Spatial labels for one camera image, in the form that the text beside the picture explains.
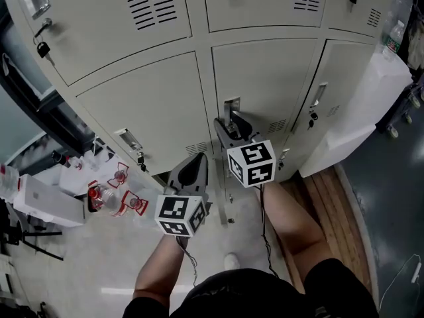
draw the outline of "black wire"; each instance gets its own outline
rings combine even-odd
[[[270,246],[270,243],[268,242],[268,239],[266,239],[266,235],[265,235],[264,185],[262,184],[260,186],[260,188],[259,187],[256,187],[256,188],[260,190],[260,207],[261,207],[261,212],[262,212],[262,238],[264,239],[266,252],[267,252],[267,255],[268,255],[268,264],[269,264],[268,268],[275,275],[275,277],[280,279],[280,277],[277,275],[277,272],[275,272],[274,269],[272,268],[272,265],[271,265],[271,246]]]
[[[179,236],[176,237],[177,244],[180,246],[180,248],[183,250],[184,254],[187,255],[187,257],[190,259],[191,265],[193,265],[194,269],[194,281],[193,286],[196,286],[196,280],[197,280],[197,260],[187,251],[187,249],[184,247],[183,243],[181,242],[181,238]]]

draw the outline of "metal locker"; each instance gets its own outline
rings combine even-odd
[[[287,130],[303,87],[315,39],[241,42],[213,48],[218,106],[240,97],[240,110],[258,119],[273,144]]]
[[[193,52],[130,71],[77,99],[134,160],[142,147],[151,175],[211,147]]]
[[[206,0],[209,30],[257,26],[319,27],[325,0]]]
[[[369,44],[328,40],[305,104],[284,148],[289,148],[287,161],[292,157],[307,157],[343,112],[360,81],[374,47]],[[309,126],[311,114],[318,119]]]
[[[186,0],[20,0],[34,42],[45,41],[62,79],[75,81],[136,52],[191,36]]]
[[[378,36],[391,0],[327,0],[323,25],[368,36]]]

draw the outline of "locker door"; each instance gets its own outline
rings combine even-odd
[[[284,148],[290,148],[288,163],[291,158],[296,159],[299,164],[305,162],[324,134],[337,121],[355,92],[373,51],[374,47],[369,44],[327,41],[315,79],[294,125],[294,134],[284,145]],[[312,107],[320,95],[317,105]],[[309,128],[311,112],[315,112],[318,119],[314,126]]]
[[[325,0],[206,0],[211,32],[242,27],[319,27]]]
[[[391,0],[327,0],[323,24],[329,28],[378,36]]]
[[[194,53],[138,68],[77,99],[134,160],[136,152],[119,131],[136,138],[151,175],[211,147]]]
[[[49,0],[50,8],[33,16],[20,0],[33,33],[46,18],[52,26],[41,38],[70,85],[126,56],[191,35],[186,0]]]
[[[213,49],[219,112],[224,101],[240,97],[240,110],[258,120],[261,133],[278,143],[315,49],[314,39],[241,42]]]

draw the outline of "black shirt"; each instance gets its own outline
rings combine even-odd
[[[371,295],[337,259],[316,265],[304,286],[302,295],[263,271],[225,271],[193,288],[171,317],[378,317]],[[139,297],[130,302],[123,318],[168,316],[168,308],[158,301]]]

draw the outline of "shoe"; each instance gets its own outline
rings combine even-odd
[[[237,256],[234,253],[228,253],[224,258],[224,269],[225,271],[229,270],[238,270],[240,268],[240,262]]]

